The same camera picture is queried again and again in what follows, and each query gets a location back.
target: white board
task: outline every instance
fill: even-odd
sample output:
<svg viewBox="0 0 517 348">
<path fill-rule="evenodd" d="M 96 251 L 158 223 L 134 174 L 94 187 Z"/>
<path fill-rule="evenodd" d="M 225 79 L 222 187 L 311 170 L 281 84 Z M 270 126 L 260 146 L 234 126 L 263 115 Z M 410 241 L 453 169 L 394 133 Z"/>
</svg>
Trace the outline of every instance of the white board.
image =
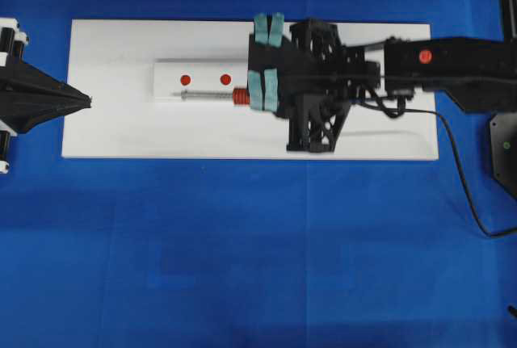
<svg viewBox="0 0 517 348">
<path fill-rule="evenodd" d="M 426 24 L 340 23 L 338 29 L 342 42 L 349 45 L 390 36 L 410 40 L 430 37 Z M 252 22 L 74 20 L 68 82 L 90 95 L 93 103 L 90 110 L 65 118 L 63 157 L 438 158 L 432 115 L 410 114 L 391 120 L 378 111 L 353 107 L 335 152 L 314 155 L 287 152 L 288 121 L 272 114 L 232 103 L 155 98 L 154 67 L 163 63 L 185 64 L 189 70 L 192 62 L 223 61 L 226 65 L 221 70 L 233 69 L 234 78 L 245 78 L 246 72 L 240 73 L 239 67 L 246 66 L 242 63 L 247 59 L 252 31 Z M 369 53 L 367 58 L 383 62 L 382 52 Z M 181 71 L 169 74 L 174 78 Z M 219 90 L 217 77 L 210 73 L 203 86 L 213 82 L 213 89 Z M 409 105 L 434 110 L 435 98 L 433 94 L 418 94 Z"/>
</svg>

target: black funnel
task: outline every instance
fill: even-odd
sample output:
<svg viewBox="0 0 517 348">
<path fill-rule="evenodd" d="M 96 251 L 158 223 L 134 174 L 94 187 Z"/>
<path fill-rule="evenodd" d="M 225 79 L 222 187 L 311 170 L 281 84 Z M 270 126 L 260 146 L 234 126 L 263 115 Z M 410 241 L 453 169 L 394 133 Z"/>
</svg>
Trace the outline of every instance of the black funnel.
<svg viewBox="0 0 517 348">
<path fill-rule="evenodd" d="M 17 57 L 7 56 L 0 66 L 0 120 L 17 133 L 90 104 L 87 95 Z"/>
</svg>

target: black cable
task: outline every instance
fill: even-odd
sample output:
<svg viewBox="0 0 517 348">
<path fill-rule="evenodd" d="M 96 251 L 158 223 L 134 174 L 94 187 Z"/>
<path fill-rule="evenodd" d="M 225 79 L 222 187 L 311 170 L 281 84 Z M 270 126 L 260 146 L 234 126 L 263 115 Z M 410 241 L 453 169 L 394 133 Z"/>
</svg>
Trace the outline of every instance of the black cable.
<svg viewBox="0 0 517 348">
<path fill-rule="evenodd" d="M 391 112 L 398 111 L 397 108 L 387 108 L 385 106 L 381 108 L 381 107 L 372 106 L 372 105 L 366 104 L 366 103 L 357 103 L 357 104 L 359 104 L 361 107 L 365 107 L 370 110 L 384 111 L 385 109 L 387 109 L 388 111 L 391 111 Z M 488 228 L 481 221 L 479 215 L 477 214 L 476 207 L 474 206 L 473 197 L 470 194 L 469 185 L 467 183 L 467 179 L 466 179 L 464 171 L 463 171 L 463 166 L 461 165 L 460 153 L 458 152 L 456 140 L 454 139 L 454 136 L 452 135 L 451 127 L 449 126 L 449 123 L 447 122 L 445 117 L 443 117 L 443 115 L 441 115 L 440 113 L 438 113 L 436 111 L 430 111 L 430 110 L 416 110 L 416 109 L 412 109 L 412 108 L 406 108 L 405 112 L 432 114 L 432 115 L 436 115 L 442 121 L 442 124 L 445 127 L 445 131 L 447 132 L 449 141 L 451 142 L 452 152 L 454 154 L 454 161 L 456 162 L 456 168 L 458 169 L 458 174 L 460 175 L 461 185 L 463 186 L 463 190 L 465 192 L 465 195 L 467 196 L 467 200 L 469 201 L 470 211 L 472 212 L 472 215 L 474 216 L 474 220 L 476 221 L 479 229 L 487 237 L 492 238 L 492 239 L 497 238 L 497 237 L 505 237 L 506 235 L 511 235 L 512 233 L 517 233 L 517 227 L 503 229 L 502 231 L 497 231 L 495 233 L 492 233 L 491 231 L 488 230 Z"/>
<path fill-rule="evenodd" d="M 517 85 L 517 79 L 496 78 L 493 76 L 397 76 L 397 75 L 371 75 L 361 73 L 343 73 L 330 75 L 283 75 L 283 78 L 294 80 L 320 80 L 320 79 L 363 79 L 363 80 L 391 80 L 393 82 L 446 82 L 451 84 L 465 84 L 471 82 L 492 82 L 498 84 Z"/>
</svg>

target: red dot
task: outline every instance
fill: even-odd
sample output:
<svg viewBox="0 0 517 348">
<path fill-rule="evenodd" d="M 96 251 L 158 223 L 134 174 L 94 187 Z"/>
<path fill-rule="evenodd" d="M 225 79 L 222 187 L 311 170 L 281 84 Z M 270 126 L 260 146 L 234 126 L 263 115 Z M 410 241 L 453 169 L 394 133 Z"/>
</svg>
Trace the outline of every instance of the red dot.
<svg viewBox="0 0 517 348">
<path fill-rule="evenodd" d="M 224 85 L 224 86 L 227 86 L 228 84 L 230 84 L 232 82 L 232 77 L 229 76 L 227 73 L 225 73 L 224 75 L 221 75 L 221 83 Z"/>
<path fill-rule="evenodd" d="M 188 86 L 189 84 L 191 84 L 191 77 L 188 75 L 183 75 L 179 80 L 181 81 L 181 84 L 183 84 L 184 86 Z"/>
<path fill-rule="evenodd" d="M 429 64 L 433 60 L 433 54 L 429 49 L 423 49 L 418 55 L 418 59 L 422 64 Z"/>
</svg>

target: red spring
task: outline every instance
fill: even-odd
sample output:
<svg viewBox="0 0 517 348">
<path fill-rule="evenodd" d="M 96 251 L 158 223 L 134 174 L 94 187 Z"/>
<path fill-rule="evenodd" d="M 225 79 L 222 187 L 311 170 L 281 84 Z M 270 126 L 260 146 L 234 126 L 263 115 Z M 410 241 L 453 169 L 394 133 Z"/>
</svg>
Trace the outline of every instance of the red spring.
<svg viewBox="0 0 517 348">
<path fill-rule="evenodd" d="M 248 105 L 250 104 L 250 95 L 247 88 L 235 88 L 233 90 L 233 104 Z"/>
</svg>

